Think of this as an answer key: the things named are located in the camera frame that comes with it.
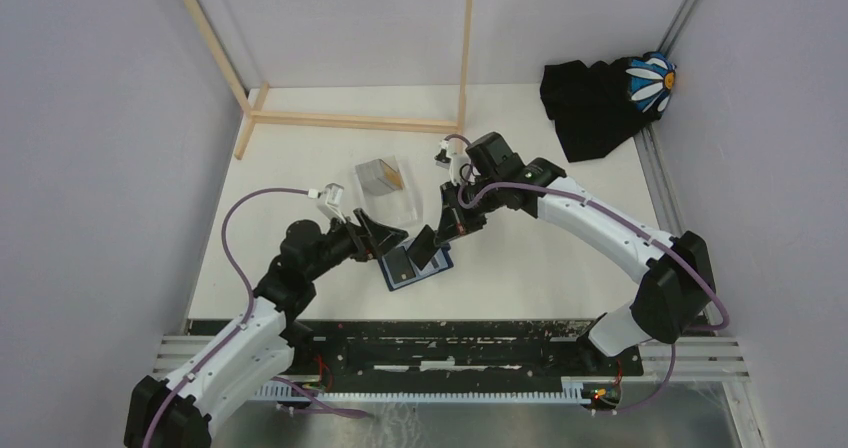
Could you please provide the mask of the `black VIP credit card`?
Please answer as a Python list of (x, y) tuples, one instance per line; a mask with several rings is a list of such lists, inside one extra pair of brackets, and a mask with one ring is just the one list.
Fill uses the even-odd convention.
[(400, 285), (416, 276), (414, 265), (403, 247), (397, 247), (389, 252), (385, 257), (385, 263), (393, 285)]

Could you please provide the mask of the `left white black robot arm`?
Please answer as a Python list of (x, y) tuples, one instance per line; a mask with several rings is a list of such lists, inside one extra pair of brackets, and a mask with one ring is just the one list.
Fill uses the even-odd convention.
[(323, 230), (299, 220), (251, 291), (245, 311), (197, 354), (161, 379), (133, 389), (123, 437), (127, 447), (208, 447), (219, 429), (277, 374), (307, 372), (315, 359), (298, 316), (316, 296), (316, 280), (347, 260), (369, 262), (408, 237), (363, 210)]

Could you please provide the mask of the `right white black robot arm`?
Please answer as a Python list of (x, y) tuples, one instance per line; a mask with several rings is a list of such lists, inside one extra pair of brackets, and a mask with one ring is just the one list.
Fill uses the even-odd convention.
[(499, 209), (521, 211), (587, 243), (636, 282), (634, 298), (596, 318), (577, 338), (577, 360), (591, 376), (612, 369), (618, 355), (647, 341), (672, 345), (718, 298), (705, 241), (687, 231), (653, 228), (591, 195), (545, 158), (524, 162), (497, 132), (474, 142), (446, 136), (435, 156), (449, 171), (440, 187), (436, 228), (417, 238), (418, 266), (448, 243), (478, 232)]

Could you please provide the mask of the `plain black credit card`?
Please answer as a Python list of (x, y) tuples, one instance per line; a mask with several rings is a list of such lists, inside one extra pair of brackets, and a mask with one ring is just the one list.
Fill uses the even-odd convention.
[(406, 249), (410, 262), (421, 271), (430, 264), (439, 251), (435, 238), (435, 230), (429, 225), (425, 225)]

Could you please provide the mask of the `blue leather card holder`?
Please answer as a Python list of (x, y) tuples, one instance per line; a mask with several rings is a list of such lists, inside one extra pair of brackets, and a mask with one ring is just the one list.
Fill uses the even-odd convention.
[[(412, 243), (412, 241), (413, 241), (412, 239), (408, 239), (405, 242), (403, 242), (399, 247), (403, 247), (406, 250), (408, 248), (408, 246)], [(412, 285), (414, 283), (418, 283), (420, 281), (423, 281), (424, 279), (427, 279), (429, 277), (435, 276), (439, 273), (442, 273), (444, 271), (452, 269), (454, 267), (454, 263), (453, 263), (453, 260), (450, 256), (450, 249), (451, 249), (451, 247), (449, 245), (440, 248), (438, 253), (436, 254), (436, 256), (431, 260), (430, 264), (423, 271), (419, 270), (418, 268), (416, 268), (414, 266), (416, 276), (412, 280), (401, 283), (400, 285), (393, 285), (391, 280), (390, 280), (389, 273), (388, 273), (386, 263), (385, 263), (385, 257), (386, 256), (382, 259), (379, 259), (378, 263), (379, 263), (384, 281), (385, 281), (386, 286), (388, 288), (388, 291), (389, 292), (395, 292), (395, 291), (400, 290), (404, 287), (407, 287), (407, 286)]]

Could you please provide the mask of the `silver credit card stack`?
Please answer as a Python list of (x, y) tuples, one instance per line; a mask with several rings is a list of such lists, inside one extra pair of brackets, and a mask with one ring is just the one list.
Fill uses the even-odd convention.
[(405, 188), (400, 165), (395, 157), (376, 158), (354, 167), (356, 181), (363, 193), (380, 197)]

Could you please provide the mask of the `clear plastic card box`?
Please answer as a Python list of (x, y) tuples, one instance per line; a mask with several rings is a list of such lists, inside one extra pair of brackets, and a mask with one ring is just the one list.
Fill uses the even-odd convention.
[(388, 155), (380, 160), (399, 176), (401, 188), (374, 199), (377, 220), (402, 228), (417, 226), (423, 219), (422, 200), (408, 159)]

